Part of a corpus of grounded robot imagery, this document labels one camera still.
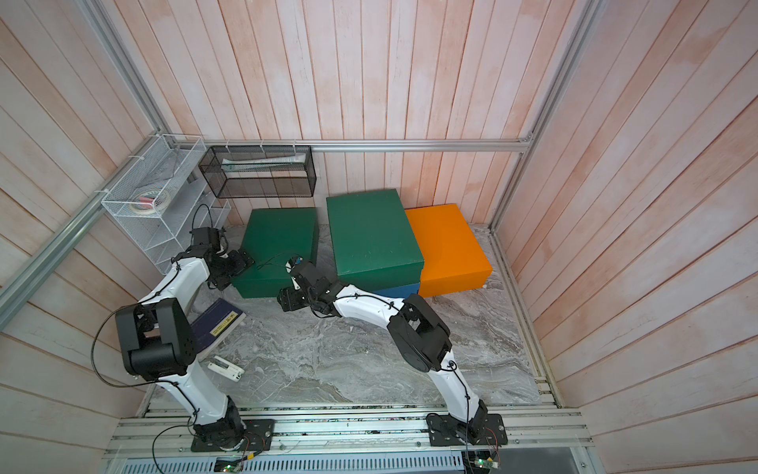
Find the small green shoebox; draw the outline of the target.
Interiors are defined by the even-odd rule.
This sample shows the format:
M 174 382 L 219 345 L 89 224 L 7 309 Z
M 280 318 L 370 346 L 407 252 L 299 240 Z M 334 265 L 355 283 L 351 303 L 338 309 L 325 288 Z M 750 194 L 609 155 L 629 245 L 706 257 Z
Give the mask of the small green shoebox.
M 246 299 L 276 297 L 292 286 L 285 267 L 292 257 L 316 263 L 319 233 L 314 207 L 254 209 L 241 245 L 254 265 L 234 278 L 234 288 Z

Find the large green shoebox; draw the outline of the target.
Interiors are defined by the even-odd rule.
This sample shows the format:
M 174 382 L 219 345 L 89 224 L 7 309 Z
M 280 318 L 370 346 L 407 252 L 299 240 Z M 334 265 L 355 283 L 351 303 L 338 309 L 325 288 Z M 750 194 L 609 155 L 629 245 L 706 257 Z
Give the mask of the large green shoebox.
M 327 198 L 337 276 L 374 292 L 420 283 L 424 257 L 395 189 Z

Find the blue shoebox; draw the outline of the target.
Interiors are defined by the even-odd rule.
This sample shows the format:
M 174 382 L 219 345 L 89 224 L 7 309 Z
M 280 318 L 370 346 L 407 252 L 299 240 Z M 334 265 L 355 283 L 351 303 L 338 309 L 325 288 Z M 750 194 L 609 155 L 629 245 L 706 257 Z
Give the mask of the blue shoebox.
M 388 297 L 388 298 L 402 298 L 405 299 L 412 294 L 417 294 L 420 290 L 420 283 L 405 284 L 404 286 L 394 286 L 394 288 L 383 288 L 383 290 L 375 290 L 374 293 Z

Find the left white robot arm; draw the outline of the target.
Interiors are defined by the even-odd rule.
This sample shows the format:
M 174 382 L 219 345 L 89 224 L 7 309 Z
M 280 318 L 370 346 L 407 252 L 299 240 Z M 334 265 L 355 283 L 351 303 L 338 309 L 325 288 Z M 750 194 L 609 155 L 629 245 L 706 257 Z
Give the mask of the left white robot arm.
M 235 403 L 201 367 L 187 312 L 201 286 L 224 290 L 252 264 L 246 252 L 229 248 L 222 229 L 195 228 L 191 245 L 172 259 L 157 288 L 106 318 L 116 324 L 126 372 L 163 387 L 189 412 L 199 450 L 238 450 L 246 427 Z

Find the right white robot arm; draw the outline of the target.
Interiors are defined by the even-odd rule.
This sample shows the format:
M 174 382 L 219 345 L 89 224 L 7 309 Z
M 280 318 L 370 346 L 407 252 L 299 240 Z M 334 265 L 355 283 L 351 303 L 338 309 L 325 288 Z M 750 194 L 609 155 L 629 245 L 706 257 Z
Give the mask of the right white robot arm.
M 285 312 L 309 308 L 322 319 L 347 318 L 387 330 L 405 362 L 427 374 L 441 394 L 448 413 L 431 414 L 432 430 L 464 444 L 479 444 L 489 410 L 458 367 L 450 329 L 419 295 L 390 298 L 330 280 L 312 262 L 290 259 L 291 286 L 278 294 Z

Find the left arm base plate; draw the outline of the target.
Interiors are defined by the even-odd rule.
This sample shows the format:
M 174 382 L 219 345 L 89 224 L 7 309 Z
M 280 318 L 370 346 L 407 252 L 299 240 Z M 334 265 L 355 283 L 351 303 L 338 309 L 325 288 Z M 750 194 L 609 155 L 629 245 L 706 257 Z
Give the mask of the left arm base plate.
M 272 444 L 274 420 L 220 420 L 208 425 L 195 425 L 191 452 L 266 451 Z

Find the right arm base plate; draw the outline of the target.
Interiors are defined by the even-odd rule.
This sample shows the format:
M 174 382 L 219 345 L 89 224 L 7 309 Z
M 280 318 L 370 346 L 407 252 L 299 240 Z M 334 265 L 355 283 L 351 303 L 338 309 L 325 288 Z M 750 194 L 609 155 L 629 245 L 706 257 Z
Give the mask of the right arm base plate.
M 477 415 L 468 424 L 450 415 L 430 413 L 426 416 L 432 446 L 506 446 L 507 433 L 503 417 L 497 414 Z

